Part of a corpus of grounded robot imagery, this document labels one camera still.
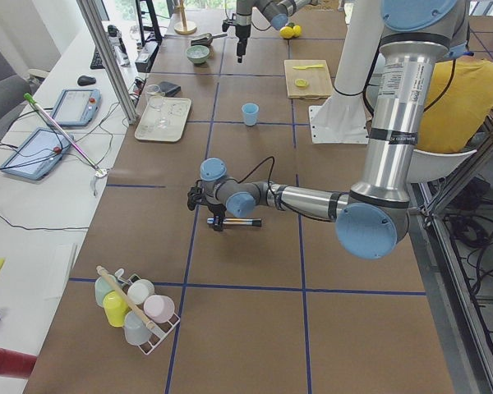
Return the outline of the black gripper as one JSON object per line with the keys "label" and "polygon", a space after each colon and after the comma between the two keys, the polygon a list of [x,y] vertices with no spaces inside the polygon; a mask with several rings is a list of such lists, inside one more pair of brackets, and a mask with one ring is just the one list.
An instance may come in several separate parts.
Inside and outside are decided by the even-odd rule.
{"label": "black gripper", "polygon": [[247,50],[247,38],[239,38],[237,42],[237,62],[242,63],[242,58]]}
{"label": "black gripper", "polygon": [[226,207],[223,204],[208,203],[209,211],[213,214],[213,230],[223,231],[223,221],[226,216]]}

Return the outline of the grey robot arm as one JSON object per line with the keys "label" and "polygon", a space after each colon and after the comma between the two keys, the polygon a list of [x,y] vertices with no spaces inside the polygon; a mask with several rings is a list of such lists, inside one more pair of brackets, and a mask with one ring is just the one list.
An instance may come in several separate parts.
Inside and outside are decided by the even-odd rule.
{"label": "grey robot arm", "polygon": [[224,162],[206,159],[187,205],[206,206],[220,230],[227,214],[259,205],[333,222],[342,247],[362,259],[389,254],[408,231],[406,189],[435,64],[467,44],[466,1],[357,1],[334,91],[311,114],[314,138],[367,142],[361,179],[346,192],[239,181]]}
{"label": "grey robot arm", "polygon": [[261,15],[270,23],[270,26],[276,30],[283,28],[290,16],[297,13],[305,6],[317,6],[318,1],[311,0],[245,0],[236,1],[236,11],[232,18],[228,18],[223,22],[223,31],[225,24],[235,28],[235,35],[238,38],[237,42],[237,62],[242,63],[242,58],[247,51],[248,39],[251,35],[251,18],[252,10],[256,8]]}

